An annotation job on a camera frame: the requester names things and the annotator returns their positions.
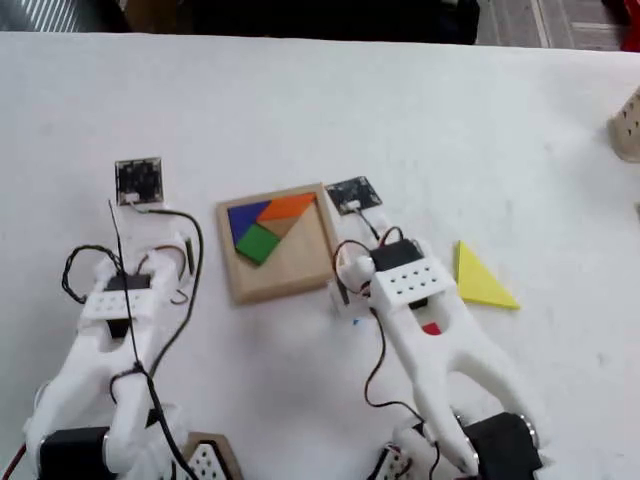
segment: blue piece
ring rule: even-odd
[[[229,214],[229,224],[231,225],[231,235],[233,235],[233,244],[236,245],[238,241],[249,230],[249,227],[256,223],[256,220],[265,208],[269,206],[271,202],[250,203],[248,205],[239,205],[237,207],[231,207],[227,210]]]

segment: tangram puzzle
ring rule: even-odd
[[[236,251],[262,265],[315,198],[315,193],[303,193],[230,207]]]
[[[323,288],[336,235],[321,183],[219,203],[222,252],[236,303]]]

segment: tan triangle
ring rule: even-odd
[[[266,228],[279,238],[283,238],[300,217],[277,218],[275,220],[262,220],[258,225]]]
[[[457,250],[458,293],[463,300],[504,308],[520,308],[518,302],[469,247],[459,242]]]

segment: white robotic arm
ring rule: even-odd
[[[184,250],[184,244],[180,245],[178,239],[173,235],[170,245],[175,251]],[[166,238],[162,244],[168,244]],[[131,265],[138,265],[147,256],[140,276],[143,281],[147,279],[148,284],[130,288],[129,298],[138,357],[149,370],[165,340],[160,312],[178,288],[178,272],[186,253],[179,259],[169,252],[155,250],[153,245],[128,253]],[[109,472],[129,472],[149,443],[143,441],[152,408],[146,378],[143,375],[119,377],[131,370],[135,359],[131,331],[127,328],[124,292],[110,287],[117,279],[115,267],[108,259],[97,266],[96,284],[86,300],[69,355],[60,373],[44,389],[33,417],[25,425],[28,458],[37,475],[43,471],[41,454],[45,441],[55,432],[95,426],[96,408],[112,409],[110,425],[101,443],[101,460]],[[122,328],[126,331],[124,336],[116,332]],[[113,407],[108,405],[110,395],[117,402]],[[91,411],[89,420],[83,418],[87,411]],[[176,440],[181,443],[186,439],[186,432],[178,428],[176,422],[174,428],[179,437]],[[168,453],[165,457],[167,462],[171,458]]]
[[[391,225],[380,209],[376,207],[374,210],[378,211],[369,212],[368,217],[384,232]],[[379,249],[366,231],[357,240],[366,242],[371,247],[369,252],[352,249],[350,254],[340,255],[337,272],[349,290],[358,291],[362,285],[369,285],[368,296],[349,294],[348,303],[355,307],[345,307],[344,289],[341,292],[334,283],[330,286],[334,303],[346,315],[348,308],[358,305],[375,312],[411,380],[415,404],[426,420],[426,439],[432,444],[437,442],[442,454],[460,471],[470,476],[479,474],[481,459],[450,406],[447,376],[458,371],[493,394],[505,412],[519,416],[536,449],[544,445],[549,432],[538,395],[507,355],[484,334],[430,246],[422,240],[400,240],[395,253],[388,253]],[[418,254],[407,261],[402,252],[412,249]],[[426,334],[413,314],[414,302],[424,299],[428,299],[431,318],[440,335]]]

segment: black cable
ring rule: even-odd
[[[198,234],[198,243],[199,243],[198,264],[196,266],[196,275],[193,281],[193,289],[191,291],[191,300],[189,302],[189,307],[187,308],[187,313],[185,315],[184,320],[182,321],[178,329],[175,331],[175,333],[171,336],[169,341],[164,345],[164,347],[162,347],[162,350],[160,350],[160,353],[158,354],[153,364],[151,365],[151,369],[149,370],[149,373],[153,377],[156,371],[158,370],[158,366],[160,365],[160,362],[162,361],[166,353],[169,351],[173,343],[178,339],[178,337],[180,336],[182,331],[185,329],[185,327],[189,324],[189,321],[191,320],[191,314],[193,313],[193,306],[195,305],[196,294],[198,293],[198,286],[200,285],[200,275],[202,273],[202,263],[204,258],[204,238],[202,235],[202,229],[200,228],[200,224],[193,216],[189,215],[188,213],[181,212],[179,210],[160,210],[160,209],[138,210],[135,207],[134,207],[134,210],[138,213],[145,214],[145,215],[154,213],[158,215],[173,215],[173,216],[186,218],[187,220],[191,221],[194,228],[196,229],[196,233]]]
[[[367,219],[367,217],[364,216],[364,213],[362,213],[362,210],[360,210],[359,208],[356,208],[352,211],[358,214],[358,216],[362,219],[362,221],[367,224],[367,227],[369,227],[369,230],[371,230],[371,233],[373,234],[374,238],[380,241],[380,234],[375,228],[373,228],[373,225],[371,225],[371,222]]]
[[[436,471],[436,467],[440,463],[440,445],[436,442],[433,446],[436,449],[436,461],[433,462],[433,465],[431,465],[431,468],[429,469],[429,480],[433,480],[433,473]]]
[[[180,267],[180,273],[178,274],[178,278],[182,280],[182,276],[184,275],[184,272],[187,268],[187,254],[184,253],[184,250],[182,250],[179,247],[176,247],[175,245],[159,245],[157,247],[154,247],[152,250],[173,250],[180,253],[180,255],[182,256],[182,266]],[[149,260],[149,254],[146,254],[144,257],[142,257],[142,260],[140,260],[140,263],[138,264],[138,269],[136,270],[136,273],[140,273],[142,266],[147,262],[147,260]]]
[[[179,288],[176,289],[176,293],[179,293],[182,296],[182,300],[180,301],[176,301],[173,298],[170,300],[170,302],[173,305],[184,305],[185,303],[187,303],[189,301],[189,296],[184,293],[182,290],[180,290]]]
[[[349,288],[340,278],[340,275],[338,275],[338,254],[340,253],[340,250],[342,249],[342,247],[344,247],[347,244],[353,244],[353,245],[358,245],[359,247],[364,248],[368,254],[371,254],[371,250],[369,250],[369,248],[361,242],[358,242],[357,240],[344,240],[342,242],[340,242],[340,244],[336,247],[335,252],[333,252],[333,259],[331,260],[331,267],[333,268],[333,274],[336,276],[336,281],[338,282],[338,284],[342,285],[344,288],[346,288],[347,290],[349,290],[351,293],[355,294],[355,295],[359,295],[363,288],[364,285],[360,288],[360,291],[357,290],[353,290],[351,288]]]
[[[387,238],[389,238],[389,235],[394,230],[398,232],[398,235],[400,235],[400,240],[404,239],[404,233],[402,232],[402,229],[396,225],[396,226],[391,227],[386,232],[384,232],[384,235],[382,235],[382,238],[380,239],[380,246],[383,246],[383,245],[387,244]]]
[[[109,250],[106,247],[103,247],[102,245],[81,245],[79,247],[76,247],[73,249],[73,252],[71,252],[71,254],[67,257],[67,261],[64,265],[64,271],[62,272],[62,289],[67,292],[69,294],[69,296],[71,298],[73,298],[76,302],[80,303],[80,304],[85,304],[87,301],[87,296],[86,295],[82,295],[79,296],[76,292],[73,291],[73,289],[71,288],[71,286],[69,285],[69,272],[71,272],[71,267],[73,266],[73,261],[75,260],[76,256],[85,250],[94,250],[96,252],[101,252],[104,253],[105,255],[107,255],[111,261],[113,262],[113,265],[116,267],[116,273],[119,272],[122,267],[119,264],[119,260],[116,257],[115,253],[113,253],[111,250]]]
[[[122,269],[120,270],[120,274],[122,275],[122,283],[124,287],[124,299],[125,299],[125,303],[127,304],[127,315],[129,316],[129,330],[131,331],[131,343],[133,345],[133,354],[135,357],[133,368],[128,370],[127,372],[122,372],[121,374],[118,374],[119,377],[118,375],[116,375],[116,377],[122,378],[123,376],[130,375],[133,373],[141,373],[146,377],[147,386],[149,387],[149,394],[151,395],[151,402],[153,403],[153,408],[156,410],[156,413],[158,415],[158,421],[160,422],[160,426],[162,427],[162,432],[164,433],[167,443],[169,444],[169,449],[171,450],[171,453],[176,459],[176,462],[178,462],[178,465],[180,465],[180,467],[182,467],[182,469],[185,472],[187,472],[189,477],[191,477],[192,480],[198,480],[198,477],[196,476],[195,472],[191,469],[187,461],[184,459],[184,457],[182,456],[182,453],[180,452],[180,449],[178,448],[175,440],[173,439],[171,430],[169,430],[169,426],[167,425],[167,419],[164,416],[164,411],[162,410],[162,404],[160,403],[160,398],[158,398],[155,385],[153,384],[153,379],[151,378],[151,375],[149,375],[145,371],[144,366],[142,365],[142,363],[140,362],[140,358],[138,357],[138,348],[136,346],[136,337],[135,337],[134,328],[133,328],[133,317],[131,315],[131,305],[129,303],[129,287],[127,285],[127,274],[124,267],[124,256],[122,255],[122,241],[120,239],[120,232],[118,231],[118,224],[116,222],[116,217],[113,211],[113,205],[111,204],[111,201],[109,201],[109,209],[111,210],[111,219],[113,220],[113,227],[116,231],[116,241],[118,243],[118,256],[120,259],[120,266],[122,267]],[[110,387],[113,386],[113,382],[115,380],[111,379]]]
[[[384,359],[387,355],[387,339],[385,337],[384,330],[382,329],[382,322],[380,321],[380,317],[378,317],[378,313],[373,308],[371,308],[370,310],[378,322],[378,328],[380,329],[380,335],[382,337],[382,350],[380,352],[380,358],[378,359],[378,362],[376,363],[375,367],[373,367],[373,370],[369,374],[369,377],[367,378],[367,381],[364,384],[364,400],[365,402],[367,402],[367,405],[374,408],[383,408],[391,405],[401,405],[407,410],[409,410],[418,420],[420,420],[420,422],[424,423],[424,418],[422,418],[422,416],[418,412],[416,412],[413,408],[411,408],[405,402],[401,402],[399,400],[392,400],[384,403],[373,403],[369,399],[369,385],[371,384],[373,377],[375,377],[376,373],[378,373],[378,370],[380,370],[380,367],[382,366],[382,363],[384,362]]]

